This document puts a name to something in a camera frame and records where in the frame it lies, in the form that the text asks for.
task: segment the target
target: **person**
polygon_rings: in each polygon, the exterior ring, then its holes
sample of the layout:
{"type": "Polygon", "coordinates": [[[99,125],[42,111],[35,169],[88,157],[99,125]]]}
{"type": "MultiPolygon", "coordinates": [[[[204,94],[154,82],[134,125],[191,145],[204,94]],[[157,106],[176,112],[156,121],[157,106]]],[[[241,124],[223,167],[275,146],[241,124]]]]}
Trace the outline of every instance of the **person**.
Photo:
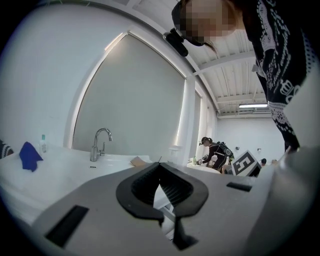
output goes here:
{"type": "Polygon", "coordinates": [[[172,10],[175,28],[195,46],[245,30],[252,42],[256,71],[271,116],[286,150],[299,147],[284,108],[297,94],[319,56],[313,31],[317,12],[307,3],[288,0],[181,0],[172,10]]]}
{"type": "Polygon", "coordinates": [[[13,153],[12,148],[0,139],[0,159],[10,156],[13,153]]]}
{"type": "Polygon", "coordinates": [[[214,155],[216,155],[217,160],[215,161],[212,168],[220,172],[220,168],[226,162],[227,156],[228,155],[230,156],[232,154],[232,152],[227,148],[227,150],[229,150],[231,152],[231,153],[229,153],[226,150],[226,148],[223,145],[221,145],[221,143],[219,143],[219,142],[214,143],[212,141],[212,139],[208,138],[208,137],[203,137],[200,145],[203,145],[205,147],[209,147],[209,155],[208,155],[207,159],[205,159],[203,161],[198,161],[198,165],[207,164],[207,166],[208,166],[208,163],[210,162],[211,158],[214,155]]]}
{"type": "Polygon", "coordinates": [[[262,167],[266,166],[266,163],[267,163],[267,159],[265,159],[265,158],[261,159],[261,166],[262,167]]]}

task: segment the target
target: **faucet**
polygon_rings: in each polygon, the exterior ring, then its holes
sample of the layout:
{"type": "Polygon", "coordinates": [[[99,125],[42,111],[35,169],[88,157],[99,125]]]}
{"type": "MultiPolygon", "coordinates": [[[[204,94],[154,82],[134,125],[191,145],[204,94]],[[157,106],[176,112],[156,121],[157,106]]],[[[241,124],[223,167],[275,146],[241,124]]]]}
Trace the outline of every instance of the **faucet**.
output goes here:
{"type": "Polygon", "coordinates": [[[99,150],[98,151],[98,147],[97,147],[97,143],[98,143],[98,136],[99,134],[102,132],[102,131],[105,131],[106,133],[109,134],[109,141],[111,142],[112,141],[112,134],[111,134],[111,131],[107,128],[101,128],[99,129],[96,134],[95,134],[95,137],[94,137],[94,144],[91,148],[91,155],[90,155],[90,161],[91,162],[96,162],[97,161],[97,158],[98,158],[98,155],[100,156],[103,156],[105,154],[105,142],[103,143],[103,148],[102,150],[99,150]]]}

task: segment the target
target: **blue cloth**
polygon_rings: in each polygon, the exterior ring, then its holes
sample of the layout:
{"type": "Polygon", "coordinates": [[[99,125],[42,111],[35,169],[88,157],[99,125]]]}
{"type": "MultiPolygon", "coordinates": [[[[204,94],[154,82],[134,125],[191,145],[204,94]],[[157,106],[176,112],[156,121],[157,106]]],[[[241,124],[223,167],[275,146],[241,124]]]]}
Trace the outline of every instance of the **blue cloth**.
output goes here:
{"type": "Polygon", "coordinates": [[[37,161],[43,161],[42,157],[38,154],[34,146],[32,146],[29,142],[24,143],[19,156],[22,161],[22,168],[31,170],[32,172],[34,172],[38,167],[37,161]]]}

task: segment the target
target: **clear bottle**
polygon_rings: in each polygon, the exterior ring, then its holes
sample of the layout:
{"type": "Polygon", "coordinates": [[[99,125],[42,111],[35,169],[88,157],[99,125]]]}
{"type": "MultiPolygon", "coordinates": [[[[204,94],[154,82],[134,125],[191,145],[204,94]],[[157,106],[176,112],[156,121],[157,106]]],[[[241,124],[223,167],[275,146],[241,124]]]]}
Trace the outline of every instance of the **clear bottle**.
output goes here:
{"type": "Polygon", "coordinates": [[[43,134],[42,139],[39,142],[39,153],[43,155],[48,152],[48,145],[46,143],[46,136],[43,134]]]}

